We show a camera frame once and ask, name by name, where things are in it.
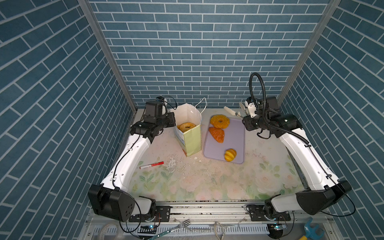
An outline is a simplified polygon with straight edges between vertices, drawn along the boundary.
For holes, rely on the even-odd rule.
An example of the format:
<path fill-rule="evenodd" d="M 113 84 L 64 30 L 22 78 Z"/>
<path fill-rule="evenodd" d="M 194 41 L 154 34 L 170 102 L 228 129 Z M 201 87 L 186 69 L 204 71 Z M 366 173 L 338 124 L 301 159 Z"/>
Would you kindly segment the floral paper bag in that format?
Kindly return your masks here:
<path fill-rule="evenodd" d="M 176 110 L 171 109 L 176 119 L 174 133 L 187 157 L 202 149 L 201 123 L 206 107 L 207 99 L 202 98 L 196 105 L 183 104 Z"/>

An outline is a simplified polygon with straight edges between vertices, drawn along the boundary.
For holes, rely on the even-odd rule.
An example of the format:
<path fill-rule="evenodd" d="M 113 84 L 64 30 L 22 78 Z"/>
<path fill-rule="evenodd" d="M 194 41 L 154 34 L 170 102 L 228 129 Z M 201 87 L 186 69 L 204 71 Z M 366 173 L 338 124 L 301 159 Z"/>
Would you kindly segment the metal tongs with white tips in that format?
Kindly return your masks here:
<path fill-rule="evenodd" d="M 241 112 L 236 112 L 228 107 L 224 107 L 224 110 L 227 111 L 230 115 L 239 117 L 239 118 L 244 118 L 248 115 L 248 111 L 245 107 L 245 105 L 241 102 L 239 102 L 240 109 L 243 111 L 244 115 L 241 114 Z"/>

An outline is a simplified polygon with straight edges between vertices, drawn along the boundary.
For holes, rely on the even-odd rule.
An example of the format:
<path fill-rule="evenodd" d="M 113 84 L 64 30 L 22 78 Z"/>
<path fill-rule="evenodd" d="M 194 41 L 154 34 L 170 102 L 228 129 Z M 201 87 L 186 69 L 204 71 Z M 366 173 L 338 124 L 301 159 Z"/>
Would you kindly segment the orange ring bread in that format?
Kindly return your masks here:
<path fill-rule="evenodd" d="M 226 129 L 230 125 L 230 119 L 225 115 L 214 115 L 211 117 L 210 123 L 214 128 Z"/>

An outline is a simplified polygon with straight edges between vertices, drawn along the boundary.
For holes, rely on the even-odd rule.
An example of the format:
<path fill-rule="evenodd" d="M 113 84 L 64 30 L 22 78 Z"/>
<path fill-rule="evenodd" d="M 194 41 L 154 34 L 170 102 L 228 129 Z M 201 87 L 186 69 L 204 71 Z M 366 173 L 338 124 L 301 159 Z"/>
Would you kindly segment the dark orange crusty bread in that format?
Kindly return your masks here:
<path fill-rule="evenodd" d="M 220 128 L 209 127 L 209 132 L 218 143 L 223 143 L 225 139 L 225 131 Z"/>

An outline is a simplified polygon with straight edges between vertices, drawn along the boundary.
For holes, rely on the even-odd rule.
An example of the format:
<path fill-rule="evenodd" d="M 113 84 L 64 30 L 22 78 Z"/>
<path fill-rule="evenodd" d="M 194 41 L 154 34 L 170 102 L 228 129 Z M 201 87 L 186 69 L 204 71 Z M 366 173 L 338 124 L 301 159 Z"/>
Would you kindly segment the striped yellow bun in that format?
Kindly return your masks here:
<path fill-rule="evenodd" d="M 225 151 L 224 158 L 227 162 L 232 162 L 237 156 L 237 152 L 234 149 L 228 149 Z"/>

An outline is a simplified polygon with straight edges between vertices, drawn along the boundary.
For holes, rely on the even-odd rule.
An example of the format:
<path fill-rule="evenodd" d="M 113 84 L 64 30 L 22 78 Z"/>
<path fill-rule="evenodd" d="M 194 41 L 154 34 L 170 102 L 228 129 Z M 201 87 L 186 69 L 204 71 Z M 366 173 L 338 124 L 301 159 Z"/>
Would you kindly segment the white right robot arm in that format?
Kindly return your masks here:
<path fill-rule="evenodd" d="M 266 218 L 274 219 L 278 214 L 289 211 L 315 215 L 336 204 L 352 190 L 347 180 L 339 180 L 325 164 L 294 115 L 277 116 L 267 121 L 259 115 L 246 116 L 243 124 L 247 131 L 267 130 L 284 144 L 305 187 L 301 192 L 276 195 L 266 200 Z"/>

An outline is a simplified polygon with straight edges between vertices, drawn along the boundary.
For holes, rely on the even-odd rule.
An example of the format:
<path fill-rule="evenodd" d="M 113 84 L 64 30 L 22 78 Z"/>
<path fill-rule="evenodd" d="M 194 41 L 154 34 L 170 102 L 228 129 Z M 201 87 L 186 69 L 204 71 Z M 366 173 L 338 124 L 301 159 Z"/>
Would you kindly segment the red white marker pen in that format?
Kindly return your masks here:
<path fill-rule="evenodd" d="M 143 165 L 143 166 L 140 166 L 139 168 L 140 169 L 146 169 L 146 168 L 150 168 L 150 167 L 160 166 L 160 165 L 163 165 L 163 164 L 164 164 L 164 162 L 158 162 L 158 163 Z"/>

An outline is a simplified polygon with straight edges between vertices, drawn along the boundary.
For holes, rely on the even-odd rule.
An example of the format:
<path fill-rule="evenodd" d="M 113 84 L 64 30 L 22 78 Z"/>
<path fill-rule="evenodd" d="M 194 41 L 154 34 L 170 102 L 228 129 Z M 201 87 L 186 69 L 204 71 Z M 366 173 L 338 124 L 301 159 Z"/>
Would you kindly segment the metal fork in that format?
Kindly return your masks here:
<path fill-rule="evenodd" d="M 162 232 L 162 233 L 160 233 L 160 234 L 156 234 L 156 235 L 154 235 L 154 236 L 153 236 L 152 238 L 150 238 L 149 240 L 156 240 L 156 239 L 158 239 L 158 238 L 160 238 L 160 237 L 163 237 L 163 236 L 165 236 L 165 235 L 167 235 L 167 234 L 170 234 L 170 233 L 172 233 L 172 232 L 174 232 L 174 231 L 176 231 L 176 230 L 182 230 L 182 229 L 188 227 L 190 224 L 191 224 L 191 220 L 185 220 L 185 221 L 179 223 L 176 227 L 173 227 L 173 228 L 171 228 L 171 229 L 169 229 L 169 230 L 166 230 L 166 231 L 164 231 L 164 232 Z"/>

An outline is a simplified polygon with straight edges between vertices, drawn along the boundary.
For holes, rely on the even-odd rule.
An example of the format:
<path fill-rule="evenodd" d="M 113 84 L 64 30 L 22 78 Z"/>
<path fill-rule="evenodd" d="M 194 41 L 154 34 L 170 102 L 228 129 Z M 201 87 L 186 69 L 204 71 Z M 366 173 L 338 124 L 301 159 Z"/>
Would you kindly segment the blue toy wrench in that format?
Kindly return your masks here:
<path fill-rule="evenodd" d="M 313 218 L 309 218 L 309 220 L 304 225 L 305 234 L 299 238 L 299 240 L 321 240 L 325 231 L 320 228 L 319 224 L 315 224 L 313 227 L 311 226 Z"/>

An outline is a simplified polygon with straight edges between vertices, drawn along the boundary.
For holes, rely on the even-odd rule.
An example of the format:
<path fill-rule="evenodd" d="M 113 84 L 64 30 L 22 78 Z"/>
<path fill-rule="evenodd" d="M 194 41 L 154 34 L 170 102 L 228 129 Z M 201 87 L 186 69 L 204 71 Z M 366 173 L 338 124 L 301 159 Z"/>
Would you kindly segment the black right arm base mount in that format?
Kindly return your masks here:
<path fill-rule="evenodd" d="M 273 222 L 277 220 L 288 222 L 291 220 L 289 212 L 278 213 L 268 205 L 246 205 L 244 209 L 249 214 L 252 222 Z"/>

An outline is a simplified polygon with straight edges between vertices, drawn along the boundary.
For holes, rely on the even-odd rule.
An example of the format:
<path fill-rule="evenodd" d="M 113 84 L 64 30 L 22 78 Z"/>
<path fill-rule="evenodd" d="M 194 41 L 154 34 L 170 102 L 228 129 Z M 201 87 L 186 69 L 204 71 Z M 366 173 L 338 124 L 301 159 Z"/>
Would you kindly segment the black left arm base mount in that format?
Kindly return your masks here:
<path fill-rule="evenodd" d="M 150 209 L 147 214 L 132 215 L 129 218 L 130 223 L 138 222 L 169 222 L 171 214 L 170 206 L 156 206 Z"/>

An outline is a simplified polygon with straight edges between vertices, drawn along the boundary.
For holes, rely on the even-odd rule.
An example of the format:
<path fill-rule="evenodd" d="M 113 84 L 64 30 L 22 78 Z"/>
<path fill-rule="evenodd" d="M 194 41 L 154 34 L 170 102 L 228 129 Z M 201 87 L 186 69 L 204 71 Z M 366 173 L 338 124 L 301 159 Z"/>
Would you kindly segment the aluminium corner post left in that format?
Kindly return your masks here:
<path fill-rule="evenodd" d="M 129 106 L 132 108 L 132 111 L 134 114 L 137 113 L 137 107 L 133 101 L 132 96 L 129 93 L 129 90 L 127 88 L 127 85 L 124 81 L 124 78 L 121 74 L 121 71 L 119 70 L 119 67 L 116 63 L 116 60 L 112 54 L 112 51 L 107 43 L 107 40 L 103 34 L 103 31 L 98 23 L 98 20 L 96 18 L 95 13 L 93 12 L 93 9 L 91 7 L 91 4 L 89 1 L 86 0 L 78 0 L 78 3 L 95 35 L 95 38 L 97 39 L 97 42 L 99 43 L 101 50 L 103 51 L 108 64 L 111 67 L 112 72 L 114 73 L 117 82 L 120 86 L 120 88 L 123 91 L 124 96 L 126 97 L 126 100 L 128 101 Z"/>

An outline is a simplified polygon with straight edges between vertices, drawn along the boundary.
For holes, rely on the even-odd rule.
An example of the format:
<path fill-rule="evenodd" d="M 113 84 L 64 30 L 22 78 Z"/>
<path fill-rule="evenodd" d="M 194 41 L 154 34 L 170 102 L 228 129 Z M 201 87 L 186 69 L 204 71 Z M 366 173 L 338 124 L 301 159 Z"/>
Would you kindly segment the aluminium corner post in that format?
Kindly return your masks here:
<path fill-rule="evenodd" d="M 312 35 L 310 36 L 308 42 L 306 43 L 303 52 L 298 58 L 298 61 L 296 65 L 293 67 L 292 72 L 290 76 L 287 78 L 285 86 L 282 88 L 281 93 L 277 97 L 278 105 L 280 106 L 285 97 L 288 95 L 289 90 L 293 86 L 294 82 L 296 81 L 296 78 L 298 77 L 300 71 L 302 70 L 305 62 L 307 61 L 309 55 L 311 54 L 312 50 L 314 49 L 316 43 L 318 42 L 321 34 L 323 33 L 324 29 L 326 28 L 328 22 L 330 21 L 331 17 L 333 16 L 334 12 L 336 11 L 337 7 L 339 6 L 341 0 L 330 0 L 328 5 L 325 7 L 324 12 L 317 23 L 317 25 L 314 28 L 314 31 Z"/>
<path fill-rule="evenodd" d="M 101 50 L 103 51 L 108 64 L 111 67 L 112 72 L 114 73 L 117 82 L 120 86 L 120 88 L 123 91 L 124 96 L 126 97 L 126 100 L 128 101 L 129 106 L 132 108 L 132 111 L 134 114 L 137 113 L 137 107 L 133 101 L 132 96 L 129 93 L 129 90 L 127 88 L 127 85 L 124 81 L 124 78 L 121 74 L 121 71 L 119 70 L 119 67 L 116 63 L 116 60 L 112 54 L 112 51 L 107 43 L 107 40 L 103 34 L 103 31 L 98 23 L 98 20 L 96 18 L 95 13 L 93 12 L 93 9 L 91 7 L 91 4 L 89 1 L 86 0 L 78 0 L 78 3 L 95 35 L 95 38 L 97 39 L 97 42 L 99 43 Z"/>

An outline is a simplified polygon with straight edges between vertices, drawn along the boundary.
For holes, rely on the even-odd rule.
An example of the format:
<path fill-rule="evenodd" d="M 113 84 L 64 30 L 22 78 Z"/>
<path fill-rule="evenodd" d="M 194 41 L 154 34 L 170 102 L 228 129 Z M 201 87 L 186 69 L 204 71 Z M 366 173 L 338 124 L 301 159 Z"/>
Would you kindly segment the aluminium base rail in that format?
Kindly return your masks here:
<path fill-rule="evenodd" d="M 291 220 L 252 222 L 244 207 L 262 205 L 261 201 L 203 201 L 157 202 L 156 206 L 170 206 L 169 222 L 138 222 L 119 224 L 118 221 L 90 212 L 80 233 L 81 240 L 137 240 L 150 239 L 156 234 L 176 227 L 185 220 L 191 224 L 163 236 L 164 240 L 297 240 L 305 234 L 304 225 L 313 218 L 311 226 L 319 224 L 325 231 L 324 240 L 340 240 L 342 235 L 333 218 L 324 214 L 310 216 L 303 211 L 289 211 Z"/>

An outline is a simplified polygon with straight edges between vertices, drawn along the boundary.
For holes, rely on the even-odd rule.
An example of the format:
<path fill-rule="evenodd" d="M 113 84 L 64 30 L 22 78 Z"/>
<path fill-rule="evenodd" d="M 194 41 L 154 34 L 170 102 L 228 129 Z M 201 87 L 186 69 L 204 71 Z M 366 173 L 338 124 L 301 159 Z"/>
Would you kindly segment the aluminium corner post right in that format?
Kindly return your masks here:
<path fill-rule="evenodd" d="M 326 28 L 328 22 L 330 21 L 331 17 L 333 16 L 334 12 L 336 11 L 337 7 L 339 6 L 341 0 L 330 0 L 328 5 L 325 7 L 324 12 L 317 23 L 317 25 L 314 28 L 314 31 L 312 35 L 310 36 L 308 42 L 306 43 L 303 52 L 298 58 L 298 61 L 296 65 L 293 67 L 292 72 L 290 76 L 287 78 L 285 86 L 282 88 L 281 93 L 277 97 L 278 105 L 280 106 L 285 97 L 288 95 L 289 90 L 293 86 L 294 82 L 296 81 L 296 78 L 298 77 L 300 71 L 302 70 L 305 62 L 307 61 L 309 55 L 311 54 L 312 50 L 314 49 L 316 43 L 318 42 L 321 34 L 323 33 L 324 29 Z"/>

